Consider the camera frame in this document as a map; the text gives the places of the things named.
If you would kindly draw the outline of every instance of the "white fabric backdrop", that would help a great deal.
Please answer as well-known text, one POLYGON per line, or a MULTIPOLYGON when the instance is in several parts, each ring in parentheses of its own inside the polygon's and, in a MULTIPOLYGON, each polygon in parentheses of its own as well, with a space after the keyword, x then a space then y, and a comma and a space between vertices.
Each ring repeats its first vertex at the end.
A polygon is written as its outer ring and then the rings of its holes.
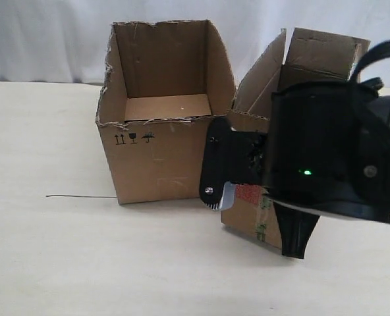
MULTIPOLYGON (((0 80, 101 82, 113 21, 209 18, 239 81, 280 28, 390 38, 390 0, 0 0, 0 80)), ((390 87, 390 61, 363 79, 390 87)))

